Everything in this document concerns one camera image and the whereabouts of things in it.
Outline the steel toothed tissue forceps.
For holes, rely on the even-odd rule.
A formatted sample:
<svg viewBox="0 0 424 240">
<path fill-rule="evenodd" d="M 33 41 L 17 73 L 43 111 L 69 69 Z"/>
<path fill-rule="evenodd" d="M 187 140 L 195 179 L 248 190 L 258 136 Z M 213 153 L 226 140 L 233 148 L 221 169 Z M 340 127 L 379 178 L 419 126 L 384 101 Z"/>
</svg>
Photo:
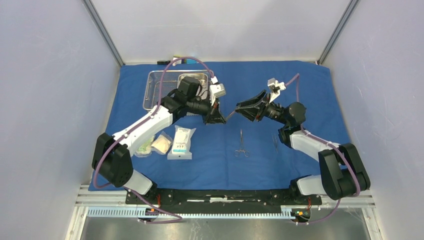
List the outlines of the steel toothed tissue forceps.
<svg viewBox="0 0 424 240">
<path fill-rule="evenodd" d="M 225 120 L 228 122 L 229 121 L 229 119 L 234 115 L 236 113 L 236 111 L 235 110 L 233 110 L 226 118 L 225 118 Z"/>
</svg>

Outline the steel hemostat forceps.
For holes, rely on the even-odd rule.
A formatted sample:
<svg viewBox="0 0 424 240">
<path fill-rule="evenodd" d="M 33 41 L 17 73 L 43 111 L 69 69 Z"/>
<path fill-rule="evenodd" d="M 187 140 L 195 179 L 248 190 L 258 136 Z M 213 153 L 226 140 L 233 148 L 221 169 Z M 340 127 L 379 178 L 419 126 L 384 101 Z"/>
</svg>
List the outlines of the steel hemostat forceps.
<svg viewBox="0 0 424 240">
<path fill-rule="evenodd" d="M 242 129 L 240 129 L 240 134 L 239 134 L 239 149 L 234 151 L 235 157 L 240 157 L 241 155 L 243 155 L 245 157 L 250 156 L 250 152 L 245 149 L 244 136 L 243 136 L 243 130 Z"/>
</svg>

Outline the blue surgical wrap cloth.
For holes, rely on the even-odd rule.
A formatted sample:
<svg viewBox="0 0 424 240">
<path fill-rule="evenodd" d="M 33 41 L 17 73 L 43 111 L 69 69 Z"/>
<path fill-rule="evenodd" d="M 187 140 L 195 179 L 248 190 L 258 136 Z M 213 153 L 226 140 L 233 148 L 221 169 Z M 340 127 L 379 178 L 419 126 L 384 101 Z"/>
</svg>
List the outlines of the blue surgical wrap cloth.
<svg viewBox="0 0 424 240">
<path fill-rule="evenodd" d="M 306 107 L 304 128 L 334 143 L 345 144 L 350 137 L 327 67 L 302 61 L 207 62 L 226 95 L 220 110 L 228 116 L 236 104 L 256 96 L 275 78 L 290 82 L 277 102 L 287 106 L 296 100 Z M 168 160 L 152 153 L 134 156 L 135 170 L 156 182 L 160 188 L 181 190 L 268 190 L 286 189 L 292 179 L 318 175 L 319 163 L 308 155 L 278 143 L 276 152 L 272 134 L 282 124 L 268 118 L 251 122 L 235 113 L 226 124 L 205 125 L 198 115 L 177 121 L 185 128 L 196 128 L 191 139 L 191 160 Z M 240 146 L 240 129 L 249 157 L 235 157 Z"/>
</svg>

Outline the white sterile packet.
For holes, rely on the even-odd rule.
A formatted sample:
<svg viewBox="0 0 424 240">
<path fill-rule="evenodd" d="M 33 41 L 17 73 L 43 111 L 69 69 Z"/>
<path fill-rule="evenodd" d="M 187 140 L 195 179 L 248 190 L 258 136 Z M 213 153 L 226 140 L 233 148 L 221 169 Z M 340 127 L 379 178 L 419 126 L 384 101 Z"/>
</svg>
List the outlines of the white sterile packet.
<svg viewBox="0 0 424 240">
<path fill-rule="evenodd" d="M 191 148 L 191 138 L 196 128 L 185 128 L 176 125 L 171 150 L 167 154 L 168 160 L 191 160 L 193 157 Z"/>
</svg>

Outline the metal mesh tray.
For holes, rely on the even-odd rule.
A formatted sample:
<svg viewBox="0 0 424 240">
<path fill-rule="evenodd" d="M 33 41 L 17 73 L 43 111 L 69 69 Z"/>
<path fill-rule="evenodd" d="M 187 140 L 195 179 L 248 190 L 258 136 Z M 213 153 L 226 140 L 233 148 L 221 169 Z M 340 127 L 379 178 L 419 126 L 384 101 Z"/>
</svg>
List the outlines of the metal mesh tray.
<svg viewBox="0 0 424 240">
<path fill-rule="evenodd" d="M 211 75 L 206 69 L 202 70 L 168 70 L 164 74 L 162 80 L 162 92 L 160 92 L 160 79 L 162 70 L 154 70 L 148 74 L 147 84 L 144 93 L 143 108 L 149 112 L 157 105 L 159 98 L 166 96 L 171 90 L 176 89 L 184 77 L 193 77 L 202 85 L 201 90 L 197 91 L 197 95 L 202 100 L 207 100 L 209 85 L 211 83 Z"/>
</svg>

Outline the green sterile packet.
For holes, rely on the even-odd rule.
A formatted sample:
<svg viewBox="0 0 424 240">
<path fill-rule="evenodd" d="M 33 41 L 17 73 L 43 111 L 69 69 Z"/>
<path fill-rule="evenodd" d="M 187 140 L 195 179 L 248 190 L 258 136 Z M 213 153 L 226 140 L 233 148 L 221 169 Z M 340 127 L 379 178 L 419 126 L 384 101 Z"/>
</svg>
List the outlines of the green sterile packet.
<svg viewBox="0 0 424 240">
<path fill-rule="evenodd" d="M 146 158 L 152 154 L 152 143 L 155 139 L 155 136 L 151 136 L 147 141 L 145 141 L 134 153 L 138 158 Z"/>
</svg>

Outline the beige gauze packet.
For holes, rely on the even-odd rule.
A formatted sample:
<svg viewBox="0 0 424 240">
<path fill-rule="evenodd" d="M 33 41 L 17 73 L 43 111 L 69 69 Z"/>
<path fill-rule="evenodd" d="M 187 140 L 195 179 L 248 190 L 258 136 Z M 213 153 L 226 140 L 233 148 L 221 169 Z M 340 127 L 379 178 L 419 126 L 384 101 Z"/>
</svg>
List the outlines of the beige gauze packet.
<svg viewBox="0 0 424 240">
<path fill-rule="evenodd" d="M 173 139 L 164 131 L 152 142 L 151 148 L 160 155 L 165 155 L 170 150 L 173 144 Z"/>
</svg>

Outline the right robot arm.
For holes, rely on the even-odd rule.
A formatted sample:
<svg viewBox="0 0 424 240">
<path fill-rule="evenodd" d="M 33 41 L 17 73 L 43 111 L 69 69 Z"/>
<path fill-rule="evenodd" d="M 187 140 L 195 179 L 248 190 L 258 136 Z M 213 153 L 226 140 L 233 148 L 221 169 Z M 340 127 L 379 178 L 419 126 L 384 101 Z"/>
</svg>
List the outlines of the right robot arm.
<svg viewBox="0 0 424 240">
<path fill-rule="evenodd" d="M 338 144 L 312 134 L 303 127 L 306 107 L 302 103 L 295 101 L 284 107 L 274 103 L 271 96 L 263 90 L 237 103 L 235 112 L 252 122 L 269 118 L 282 123 L 278 130 L 280 142 L 318 162 L 318 175 L 306 175 L 290 182 L 288 196 L 293 203 L 302 204 L 309 195 L 326 195 L 337 201 L 370 189 L 371 180 L 354 144 Z"/>
</svg>

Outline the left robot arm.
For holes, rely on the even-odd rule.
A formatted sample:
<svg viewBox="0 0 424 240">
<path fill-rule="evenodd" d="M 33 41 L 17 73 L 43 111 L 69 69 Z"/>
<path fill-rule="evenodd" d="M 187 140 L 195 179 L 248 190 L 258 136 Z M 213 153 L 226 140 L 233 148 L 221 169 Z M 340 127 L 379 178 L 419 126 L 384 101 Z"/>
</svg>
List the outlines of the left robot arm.
<svg viewBox="0 0 424 240">
<path fill-rule="evenodd" d="M 112 135 L 102 133 L 96 140 L 92 168 L 93 186 L 97 189 L 113 185 L 138 193 L 145 204 L 153 203 L 157 190 L 153 181 L 136 171 L 132 156 L 143 143 L 163 129 L 171 126 L 188 113 L 200 115 L 205 124 L 224 124 L 224 116 L 219 110 L 219 98 L 226 94 L 225 87 L 212 78 L 206 89 L 206 98 L 201 97 L 201 83 L 190 76 L 184 77 L 177 88 L 162 97 L 157 105 L 132 125 Z M 98 184 L 98 176 L 107 180 Z"/>
</svg>

